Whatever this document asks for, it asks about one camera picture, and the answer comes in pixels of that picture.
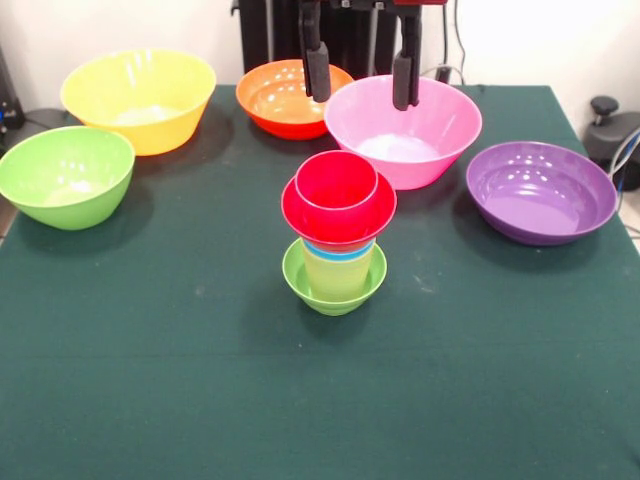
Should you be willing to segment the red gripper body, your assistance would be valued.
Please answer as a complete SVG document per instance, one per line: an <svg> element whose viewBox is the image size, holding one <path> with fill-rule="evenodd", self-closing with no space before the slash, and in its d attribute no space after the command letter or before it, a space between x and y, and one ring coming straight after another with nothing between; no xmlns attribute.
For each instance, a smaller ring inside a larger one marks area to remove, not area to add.
<svg viewBox="0 0 640 480"><path fill-rule="evenodd" d="M404 8L446 5L448 0L330 0L336 8Z"/></svg>

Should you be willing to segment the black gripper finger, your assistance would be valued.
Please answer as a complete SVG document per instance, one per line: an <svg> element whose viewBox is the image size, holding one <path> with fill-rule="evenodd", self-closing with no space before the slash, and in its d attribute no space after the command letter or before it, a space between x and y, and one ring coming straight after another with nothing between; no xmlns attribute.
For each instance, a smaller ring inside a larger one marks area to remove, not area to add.
<svg viewBox="0 0 640 480"><path fill-rule="evenodd" d="M398 7L397 16L401 25L402 44L392 68L393 105L397 110L407 110L409 106L419 103L421 6Z"/></svg>
<svg viewBox="0 0 640 480"><path fill-rule="evenodd" d="M320 37L320 2L299 1L298 9L306 94L315 102L324 103L330 98L331 82L328 50Z"/></svg>

